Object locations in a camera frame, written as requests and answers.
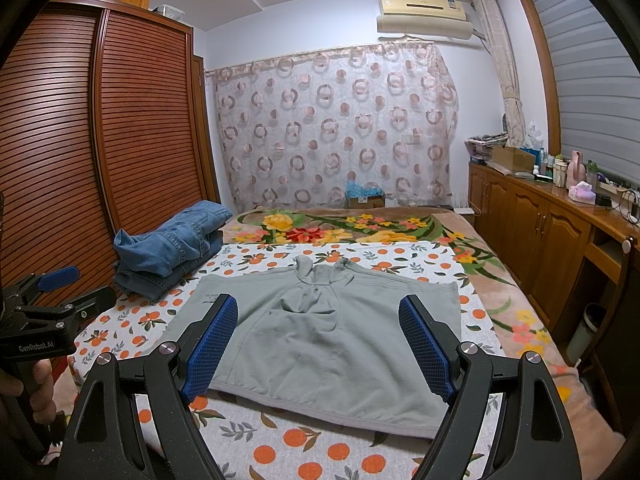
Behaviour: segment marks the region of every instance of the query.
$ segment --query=denim jacket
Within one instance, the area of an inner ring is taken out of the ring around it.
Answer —
[[[166,278],[180,264],[208,254],[211,247],[208,235],[231,217],[231,211],[223,205],[203,200],[179,212],[155,231],[130,236],[121,229],[113,240],[113,247],[127,270],[152,272]]]

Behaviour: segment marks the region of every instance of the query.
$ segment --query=pink bottle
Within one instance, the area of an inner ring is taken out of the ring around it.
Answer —
[[[582,163],[582,152],[571,152],[571,162],[566,170],[566,188],[575,186],[579,182],[586,180],[587,170]]]

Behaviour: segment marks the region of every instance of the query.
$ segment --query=louvered wooden door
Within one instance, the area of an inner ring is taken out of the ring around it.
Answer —
[[[107,187],[130,234],[206,196],[191,99],[190,35],[111,11],[100,105]]]
[[[109,283],[116,259],[88,107],[97,16],[79,7],[41,13],[0,71],[3,285],[68,265],[81,272],[46,304]]]

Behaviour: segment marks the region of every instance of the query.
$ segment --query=blue gripper pad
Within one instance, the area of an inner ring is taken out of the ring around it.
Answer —
[[[433,334],[425,325],[413,303],[402,298],[398,309],[400,327],[429,389],[449,402],[455,394],[449,373],[449,361]]]
[[[52,292],[57,288],[71,285],[80,279],[80,271],[77,267],[65,267],[44,274],[38,280],[38,290],[40,292]]]
[[[206,393],[236,324],[238,303],[229,296],[187,360],[186,380],[180,393],[188,402]]]

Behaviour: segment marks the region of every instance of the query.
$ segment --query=cardboard box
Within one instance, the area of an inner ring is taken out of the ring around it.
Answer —
[[[492,160],[511,171],[533,171],[536,157],[520,148],[494,146]]]
[[[373,209],[375,207],[384,207],[385,198],[383,196],[361,196],[359,198],[349,199],[349,209]]]

